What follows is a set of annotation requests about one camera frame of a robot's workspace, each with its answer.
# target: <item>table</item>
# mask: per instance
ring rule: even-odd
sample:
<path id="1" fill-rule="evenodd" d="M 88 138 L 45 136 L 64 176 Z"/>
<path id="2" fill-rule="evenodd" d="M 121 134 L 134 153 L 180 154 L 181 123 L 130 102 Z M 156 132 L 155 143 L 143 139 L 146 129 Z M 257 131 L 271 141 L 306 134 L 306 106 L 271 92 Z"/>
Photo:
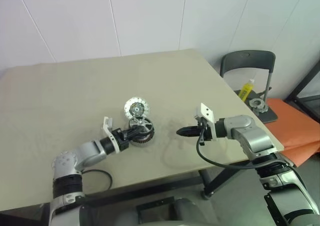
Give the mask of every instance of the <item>table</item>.
<path id="1" fill-rule="evenodd" d="M 101 139 L 104 116 L 125 128 L 124 104 L 146 99 L 155 127 L 148 147 L 131 146 L 95 165 L 113 188 L 211 167 L 198 157 L 196 138 L 176 130 L 196 125 L 203 102 L 215 117 L 250 115 L 281 143 L 195 50 L 46 63 L 9 69 L 0 80 L 0 211 L 49 202 L 52 161 L 60 152 Z M 247 157 L 235 140 L 207 142 L 203 153 L 221 163 Z M 98 181 L 90 187 L 101 190 Z"/>

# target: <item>metal gear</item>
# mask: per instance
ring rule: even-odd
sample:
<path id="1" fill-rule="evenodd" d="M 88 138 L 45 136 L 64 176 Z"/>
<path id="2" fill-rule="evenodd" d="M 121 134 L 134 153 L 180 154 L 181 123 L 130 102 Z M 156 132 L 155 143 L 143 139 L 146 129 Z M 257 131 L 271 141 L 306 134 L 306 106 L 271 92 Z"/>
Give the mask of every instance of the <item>metal gear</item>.
<path id="1" fill-rule="evenodd" d="M 143 126 L 144 130 L 142 133 L 140 133 L 139 136 L 132 140 L 133 142 L 145 144 L 149 142 L 155 135 L 154 125 L 150 121 L 150 119 L 146 117 L 138 116 L 131 118 L 129 120 L 129 128 L 132 128 L 134 126 Z"/>
<path id="2" fill-rule="evenodd" d="M 128 119 L 149 115 L 149 104 L 141 97 L 132 97 L 124 104 L 124 114 Z"/>
<path id="3" fill-rule="evenodd" d="M 259 115 L 268 111 L 268 105 L 261 98 L 253 98 L 249 101 L 249 105 L 252 108 L 252 111 Z"/>

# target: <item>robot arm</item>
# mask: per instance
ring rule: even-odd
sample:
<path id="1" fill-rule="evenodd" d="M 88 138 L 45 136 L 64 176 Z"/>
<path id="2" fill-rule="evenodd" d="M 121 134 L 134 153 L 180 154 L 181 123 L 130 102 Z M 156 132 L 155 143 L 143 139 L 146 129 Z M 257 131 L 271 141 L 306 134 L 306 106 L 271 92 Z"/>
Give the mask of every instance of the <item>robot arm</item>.
<path id="1" fill-rule="evenodd" d="M 153 127 L 146 132 L 145 127 L 141 125 L 134 125 L 127 130 L 111 128 L 112 118 L 104 117 L 102 129 L 107 137 L 86 142 L 71 151 L 65 151 L 53 161 L 50 226 L 79 225 L 81 220 L 87 220 L 86 208 L 82 206 L 85 198 L 82 171 L 104 160 L 111 153 L 118 154 L 127 149 L 131 140 L 145 138 L 146 134 L 154 133 Z"/>
<path id="2" fill-rule="evenodd" d="M 198 126 L 181 128 L 177 134 L 199 136 L 200 145 L 215 137 L 239 141 L 243 152 L 252 163 L 252 166 L 242 169 L 255 169 L 259 174 L 263 188 L 269 191 L 264 198 L 277 226 L 319 225 L 319 209 L 300 177 L 294 168 L 277 154 L 278 150 L 270 137 L 255 124 L 253 118 L 239 115 L 214 122 L 212 110 L 203 103 L 197 109 L 195 118 Z"/>

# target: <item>white wall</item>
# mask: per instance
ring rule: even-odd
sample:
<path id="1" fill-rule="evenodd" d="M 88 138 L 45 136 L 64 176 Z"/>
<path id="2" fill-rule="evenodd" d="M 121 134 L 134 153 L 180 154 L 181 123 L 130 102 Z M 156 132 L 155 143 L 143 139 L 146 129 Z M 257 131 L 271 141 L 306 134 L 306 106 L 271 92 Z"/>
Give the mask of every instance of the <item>white wall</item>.
<path id="1" fill-rule="evenodd" d="M 0 0 L 0 75 L 14 66 L 198 49 L 219 71 L 244 49 L 276 54 L 270 96 L 284 98 L 320 57 L 320 0 Z M 256 91 L 267 72 L 225 80 Z"/>

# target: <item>yellow bottle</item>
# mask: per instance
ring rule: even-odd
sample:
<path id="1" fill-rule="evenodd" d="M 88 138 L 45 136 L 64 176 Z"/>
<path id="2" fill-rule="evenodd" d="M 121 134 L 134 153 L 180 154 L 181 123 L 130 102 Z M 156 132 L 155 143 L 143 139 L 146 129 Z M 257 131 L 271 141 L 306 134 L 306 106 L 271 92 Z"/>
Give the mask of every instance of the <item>yellow bottle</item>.
<path id="1" fill-rule="evenodd" d="M 240 97 L 240 99 L 244 102 L 246 101 L 248 95 L 250 94 L 251 90 L 254 88 L 254 83 L 255 80 L 254 79 L 250 79 L 249 82 L 247 82 L 245 85 L 243 85 L 240 93 L 238 94 L 238 96 Z"/>

